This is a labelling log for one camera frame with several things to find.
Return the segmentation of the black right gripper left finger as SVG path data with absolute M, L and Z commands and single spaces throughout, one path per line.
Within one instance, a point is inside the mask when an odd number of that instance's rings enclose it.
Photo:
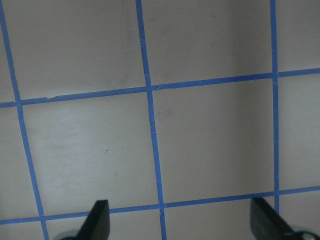
M 97 200 L 77 233 L 76 240 L 107 240 L 110 235 L 108 200 Z

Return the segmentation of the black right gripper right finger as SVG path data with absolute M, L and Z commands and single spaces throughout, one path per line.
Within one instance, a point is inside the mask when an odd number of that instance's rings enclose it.
M 294 240 L 294 230 L 262 197 L 250 200 L 250 230 L 256 240 Z

